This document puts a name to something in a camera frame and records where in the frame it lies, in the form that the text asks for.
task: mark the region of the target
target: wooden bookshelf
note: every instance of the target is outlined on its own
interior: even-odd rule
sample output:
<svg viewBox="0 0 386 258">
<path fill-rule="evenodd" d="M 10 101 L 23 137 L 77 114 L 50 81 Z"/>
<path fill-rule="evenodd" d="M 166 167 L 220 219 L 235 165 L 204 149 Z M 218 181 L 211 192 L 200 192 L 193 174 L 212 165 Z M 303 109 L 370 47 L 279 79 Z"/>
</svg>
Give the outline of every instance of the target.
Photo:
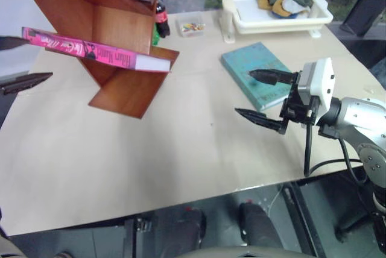
<svg viewBox="0 0 386 258">
<path fill-rule="evenodd" d="M 179 54 L 151 46 L 156 4 L 138 0 L 35 2 L 59 34 L 167 58 L 172 64 Z M 167 75 L 79 60 L 101 87 L 89 104 L 136 118 L 143 117 Z"/>
</svg>

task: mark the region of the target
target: table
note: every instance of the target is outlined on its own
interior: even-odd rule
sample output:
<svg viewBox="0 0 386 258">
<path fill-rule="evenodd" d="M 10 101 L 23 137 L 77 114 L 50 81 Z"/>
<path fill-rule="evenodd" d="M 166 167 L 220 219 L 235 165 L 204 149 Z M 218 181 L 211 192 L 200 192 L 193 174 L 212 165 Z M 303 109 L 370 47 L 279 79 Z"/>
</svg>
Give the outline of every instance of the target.
<svg viewBox="0 0 386 258">
<path fill-rule="evenodd" d="M 236 36 L 225 44 L 217 11 L 203 13 L 205 36 L 184 39 L 169 16 L 171 37 L 159 46 L 181 51 L 140 119 L 89 107 L 98 90 L 77 59 L 41 51 L 33 72 L 53 71 L 21 92 L 0 130 L 0 205 L 9 235 L 131 215 L 303 177 L 305 130 L 285 136 L 234 111 L 252 109 L 219 59 L 255 42 L 288 68 L 332 57 L 334 96 L 385 99 L 368 70 L 326 28 Z M 266 111 L 278 118 L 280 105 Z M 342 158 L 338 142 L 316 135 L 311 165 Z M 353 149 L 349 154 L 356 157 Z M 344 169 L 329 165 L 315 174 Z"/>
</svg>

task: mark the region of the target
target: clear plastic box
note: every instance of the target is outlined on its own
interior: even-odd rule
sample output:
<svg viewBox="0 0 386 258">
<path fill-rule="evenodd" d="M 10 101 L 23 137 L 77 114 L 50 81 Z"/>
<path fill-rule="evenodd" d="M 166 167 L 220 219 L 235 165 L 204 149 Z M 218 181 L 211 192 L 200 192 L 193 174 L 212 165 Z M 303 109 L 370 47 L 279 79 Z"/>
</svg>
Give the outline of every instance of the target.
<svg viewBox="0 0 386 258">
<path fill-rule="evenodd" d="M 197 37 L 204 34 L 205 24 L 200 12 L 178 14 L 177 27 L 182 37 Z"/>
</svg>

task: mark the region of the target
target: teal notebook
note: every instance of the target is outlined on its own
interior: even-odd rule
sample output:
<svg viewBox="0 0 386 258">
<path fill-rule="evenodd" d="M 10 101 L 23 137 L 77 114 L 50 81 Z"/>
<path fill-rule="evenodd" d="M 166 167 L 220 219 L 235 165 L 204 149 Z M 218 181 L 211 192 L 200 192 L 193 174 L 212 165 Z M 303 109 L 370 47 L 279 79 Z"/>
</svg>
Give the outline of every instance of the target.
<svg viewBox="0 0 386 258">
<path fill-rule="evenodd" d="M 261 42 L 223 54 L 221 63 L 257 111 L 282 102 L 290 92 L 289 84 L 277 83 L 273 86 L 249 76 L 248 72 L 254 69 L 278 69 L 290 72 Z"/>
</svg>

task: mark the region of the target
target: cola bottle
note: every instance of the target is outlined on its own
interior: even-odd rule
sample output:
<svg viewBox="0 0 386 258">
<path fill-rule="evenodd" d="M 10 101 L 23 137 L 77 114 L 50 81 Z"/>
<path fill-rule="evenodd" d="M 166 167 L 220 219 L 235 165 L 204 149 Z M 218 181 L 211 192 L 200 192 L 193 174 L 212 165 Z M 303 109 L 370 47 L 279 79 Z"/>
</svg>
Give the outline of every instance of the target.
<svg viewBox="0 0 386 258">
<path fill-rule="evenodd" d="M 162 38 L 170 35 L 168 14 L 166 13 L 165 5 L 160 0 L 158 0 L 156 8 L 156 26 L 158 34 Z"/>
</svg>

